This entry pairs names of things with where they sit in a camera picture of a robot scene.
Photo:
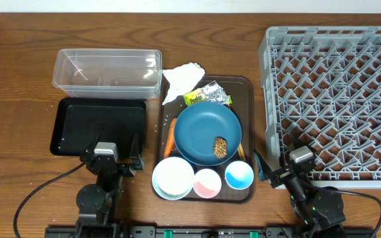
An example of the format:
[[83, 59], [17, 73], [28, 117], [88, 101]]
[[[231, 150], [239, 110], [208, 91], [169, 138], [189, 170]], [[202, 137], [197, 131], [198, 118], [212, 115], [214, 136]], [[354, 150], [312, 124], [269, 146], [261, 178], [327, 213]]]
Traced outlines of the green foil snack wrapper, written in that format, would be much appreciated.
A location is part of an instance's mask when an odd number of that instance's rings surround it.
[[187, 106], [199, 102], [215, 102], [225, 105], [230, 105], [232, 103], [231, 96], [229, 96], [216, 81], [212, 81], [201, 88], [197, 88], [184, 94], [183, 99]]

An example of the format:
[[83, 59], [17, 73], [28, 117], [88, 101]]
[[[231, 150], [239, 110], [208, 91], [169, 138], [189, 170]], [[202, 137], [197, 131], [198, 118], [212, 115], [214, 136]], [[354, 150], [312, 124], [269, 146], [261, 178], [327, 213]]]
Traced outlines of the orange carrot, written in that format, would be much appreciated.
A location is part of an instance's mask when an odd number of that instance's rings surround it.
[[163, 154], [163, 158], [168, 158], [171, 154], [171, 151], [173, 150], [174, 144], [175, 144], [175, 138], [174, 138], [174, 129], [175, 124], [177, 122], [177, 118], [172, 119], [168, 131], [167, 141], [165, 143], [165, 150]]

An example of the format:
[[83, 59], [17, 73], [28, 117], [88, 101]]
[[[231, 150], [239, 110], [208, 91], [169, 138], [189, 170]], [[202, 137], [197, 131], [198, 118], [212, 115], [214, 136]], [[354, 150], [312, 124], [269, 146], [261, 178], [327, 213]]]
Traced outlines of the brown patterned food piece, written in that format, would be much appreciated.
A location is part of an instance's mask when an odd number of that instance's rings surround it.
[[217, 137], [214, 142], [213, 153], [218, 159], [223, 159], [228, 154], [228, 143], [224, 138]]

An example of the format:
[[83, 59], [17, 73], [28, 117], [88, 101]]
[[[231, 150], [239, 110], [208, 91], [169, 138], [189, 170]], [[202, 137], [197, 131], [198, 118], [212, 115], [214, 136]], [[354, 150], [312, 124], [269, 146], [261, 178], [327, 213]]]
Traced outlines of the light blue rice bowl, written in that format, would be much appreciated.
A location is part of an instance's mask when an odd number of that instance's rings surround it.
[[193, 188], [194, 170], [180, 157], [161, 160], [152, 173], [152, 186], [157, 195], [165, 200], [180, 200]]

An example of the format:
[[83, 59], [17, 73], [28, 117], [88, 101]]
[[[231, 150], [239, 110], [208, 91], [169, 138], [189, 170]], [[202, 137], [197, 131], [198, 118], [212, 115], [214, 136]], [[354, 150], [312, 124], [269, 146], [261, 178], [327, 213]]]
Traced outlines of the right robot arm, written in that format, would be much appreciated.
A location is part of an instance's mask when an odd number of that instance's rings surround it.
[[258, 151], [254, 158], [260, 181], [269, 181], [272, 188], [285, 186], [296, 215], [304, 225], [294, 230], [293, 237], [347, 237], [342, 223], [342, 195], [334, 187], [319, 188], [308, 179], [308, 173], [316, 166], [318, 152], [312, 146], [291, 136], [294, 149], [286, 164], [272, 170]]

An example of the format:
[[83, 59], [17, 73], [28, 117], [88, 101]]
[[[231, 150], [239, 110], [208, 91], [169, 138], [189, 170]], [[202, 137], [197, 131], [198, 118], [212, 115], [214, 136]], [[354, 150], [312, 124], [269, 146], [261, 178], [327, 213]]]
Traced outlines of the blue plate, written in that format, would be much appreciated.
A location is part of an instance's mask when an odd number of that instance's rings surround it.
[[[226, 156], [214, 154], [217, 138], [226, 141]], [[177, 151], [189, 162], [216, 166], [231, 159], [242, 139], [241, 124], [228, 107], [216, 102], [199, 102], [184, 109], [177, 117], [174, 140]]]

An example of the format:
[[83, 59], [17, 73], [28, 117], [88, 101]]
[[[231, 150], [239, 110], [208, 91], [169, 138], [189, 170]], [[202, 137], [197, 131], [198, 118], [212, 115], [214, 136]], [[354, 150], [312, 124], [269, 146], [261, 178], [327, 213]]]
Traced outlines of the blue cup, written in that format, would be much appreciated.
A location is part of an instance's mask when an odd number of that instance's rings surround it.
[[224, 172], [226, 184], [234, 190], [249, 188], [254, 180], [251, 166], [244, 161], [231, 162]]

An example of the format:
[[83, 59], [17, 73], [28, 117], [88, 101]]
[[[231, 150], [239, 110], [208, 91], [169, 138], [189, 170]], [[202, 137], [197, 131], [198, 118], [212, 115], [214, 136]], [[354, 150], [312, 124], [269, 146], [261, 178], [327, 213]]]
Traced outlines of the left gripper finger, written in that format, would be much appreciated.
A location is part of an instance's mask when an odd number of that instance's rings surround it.
[[139, 146], [138, 134], [134, 135], [129, 158], [132, 160], [134, 170], [142, 171], [144, 169], [145, 163]]
[[103, 130], [101, 130], [95, 137], [95, 139], [93, 139], [90, 144], [85, 148], [85, 151], [83, 152], [83, 157], [84, 158], [90, 158], [92, 157], [95, 152], [95, 148], [97, 146], [97, 144], [99, 143], [100, 139], [101, 139], [101, 134], [103, 133]]

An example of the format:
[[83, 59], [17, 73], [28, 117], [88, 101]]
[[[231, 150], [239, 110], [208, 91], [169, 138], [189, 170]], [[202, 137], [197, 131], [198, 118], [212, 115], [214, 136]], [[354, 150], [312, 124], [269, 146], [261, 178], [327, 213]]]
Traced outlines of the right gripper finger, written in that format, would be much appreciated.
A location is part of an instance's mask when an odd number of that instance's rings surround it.
[[269, 174], [271, 173], [271, 168], [267, 162], [263, 159], [261, 154], [255, 149], [254, 150], [254, 159], [257, 163], [257, 173], [260, 181], [269, 180]]
[[303, 142], [298, 136], [295, 136], [292, 132], [292, 129], [286, 129], [285, 132], [292, 138], [292, 145], [294, 147], [294, 150], [307, 147], [314, 155], [317, 154], [317, 150], [309, 144]]

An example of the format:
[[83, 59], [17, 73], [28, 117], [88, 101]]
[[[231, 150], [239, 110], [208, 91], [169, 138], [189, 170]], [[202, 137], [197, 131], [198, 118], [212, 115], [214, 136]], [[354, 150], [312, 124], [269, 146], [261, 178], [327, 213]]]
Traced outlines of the white napkin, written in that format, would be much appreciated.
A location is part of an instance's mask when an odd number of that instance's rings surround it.
[[163, 70], [163, 76], [169, 82], [169, 89], [162, 105], [192, 91], [204, 75], [205, 70], [199, 64], [193, 62], [174, 69]]

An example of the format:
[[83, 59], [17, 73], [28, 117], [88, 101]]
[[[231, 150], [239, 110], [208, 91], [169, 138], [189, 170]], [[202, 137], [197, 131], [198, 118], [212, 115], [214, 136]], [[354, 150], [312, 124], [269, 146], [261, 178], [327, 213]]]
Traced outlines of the pink cup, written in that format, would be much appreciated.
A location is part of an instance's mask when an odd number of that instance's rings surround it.
[[212, 169], [199, 170], [194, 175], [193, 189], [202, 198], [215, 197], [222, 188], [219, 174]]

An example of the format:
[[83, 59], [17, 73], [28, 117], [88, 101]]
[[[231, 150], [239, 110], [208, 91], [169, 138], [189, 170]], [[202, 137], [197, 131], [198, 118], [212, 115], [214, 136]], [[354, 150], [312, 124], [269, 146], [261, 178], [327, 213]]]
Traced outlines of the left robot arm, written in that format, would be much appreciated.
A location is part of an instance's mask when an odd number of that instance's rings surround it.
[[80, 155], [86, 169], [97, 176], [94, 184], [84, 186], [76, 197], [79, 219], [75, 237], [129, 237], [129, 229], [115, 221], [116, 205], [120, 198], [122, 179], [134, 177], [144, 169], [138, 134], [130, 147], [129, 163], [120, 163], [118, 147], [103, 142], [97, 136]]

